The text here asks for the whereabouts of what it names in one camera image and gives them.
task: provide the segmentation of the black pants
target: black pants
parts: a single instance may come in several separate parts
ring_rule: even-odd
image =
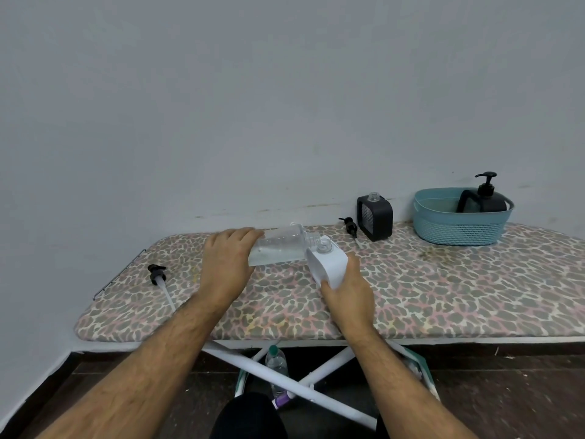
[[[267,396],[245,393],[231,400],[219,413],[209,439],[287,439],[288,435],[276,408]],[[386,427],[378,416],[376,437],[388,439]]]

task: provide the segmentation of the left hand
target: left hand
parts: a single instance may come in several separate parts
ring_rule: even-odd
[[[248,256],[264,231],[254,228],[226,229],[205,242],[198,295],[218,310],[227,310],[244,290],[254,271]]]

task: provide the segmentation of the hand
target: hand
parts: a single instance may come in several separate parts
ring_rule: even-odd
[[[376,305],[370,284],[360,272],[360,260],[353,253],[347,257],[341,286],[332,290],[324,280],[321,282],[321,293],[333,320],[347,341],[352,343],[373,330]]]
[[[244,290],[254,271],[248,256],[264,231],[254,228],[226,229],[205,242],[197,295],[208,298],[216,309],[226,311]]]

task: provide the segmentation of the white plastic bottle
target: white plastic bottle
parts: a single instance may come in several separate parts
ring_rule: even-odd
[[[266,366],[284,376],[288,377],[289,375],[289,368],[287,367],[287,360],[284,357],[284,353],[276,345],[272,345],[268,349],[268,354],[266,355]],[[274,398],[279,397],[286,391],[284,388],[276,386],[275,384],[270,384],[270,387],[272,388],[272,394]]]
[[[256,266],[304,260],[307,248],[316,249],[320,240],[318,232],[307,232],[298,224],[270,229],[252,247],[248,264]]]

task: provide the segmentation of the mesh grille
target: mesh grille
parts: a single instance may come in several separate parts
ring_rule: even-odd
[[[374,234],[374,215],[371,209],[362,203],[362,225],[370,234]]]

